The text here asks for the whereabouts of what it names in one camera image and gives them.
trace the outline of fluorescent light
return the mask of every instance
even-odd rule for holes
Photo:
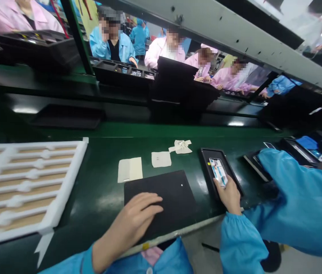
[[[229,126],[244,126],[245,124],[242,122],[230,122],[228,123]]]
[[[39,111],[34,108],[14,108],[16,113],[37,114]]]

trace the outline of floor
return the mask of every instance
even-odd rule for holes
[[[219,253],[203,248],[201,243],[219,248],[221,222],[206,226],[182,237],[195,274],[223,273]],[[276,274],[322,274],[322,258],[288,248],[282,254],[282,264]]]

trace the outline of white foam tray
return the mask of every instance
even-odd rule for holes
[[[83,141],[71,142],[43,142],[43,143],[12,143],[0,144],[0,182],[8,180],[22,180],[18,185],[0,187],[0,194],[9,192],[22,192],[25,195],[14,195],[8,200],[0,201],[0,209],[7,210],[0,213],[0,242],[21,237],[27,234],[38,232],[45,234],[59,223],[64,207],[67,203],[69,195],[72,191],[75,178],[81,166],[83,156],[87,148],[87,143]],[[19,153],[21,150],[43,150],[41,152]],[[66,159],[50,159],[52,156],[73,155]],[[32,159],[38,158],[32,162],[16,162],[10,163],[12,159]],[[46,166],[57,164],[69,164],[69,167],[54,168],[42,170]],[[7,169],[29,169],[23,173],[1,175],[2,170]],[[54,180],[41,180],[32,182],[31,180],[38,179],[40,176],[64,174],[64,178]],[[59,190],[50,191],[35,195],[30,195],[30,191],[38,187],[59,185]],[[45,198],[55,199],[44,207],[37,207],[26,211],[14,212],[14,209],[19,208],[26,202],[39,201]],[[41,222],[21,226],[11,230],[5,230],[13,221],[35,216],[44,213]]]

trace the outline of phone in tray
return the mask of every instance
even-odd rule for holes
[[[209,163],[213,170],[214,177],[218,180],[218,182],[222,187],[226,187],[228,178],[227,178],[226,170],[224,169],[224,166],[222,164],[222,161],[216,158],[209,158]]]

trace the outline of black pad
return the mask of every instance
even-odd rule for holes
[[[196,202],[183,170],[125,183],[124,205],[142,192],[157,193],[162,197],[163,201],[158,204],[163,207],[163,212],[155,216],[139,243],[160,233],[183,228],[182,221],[196,213]]]

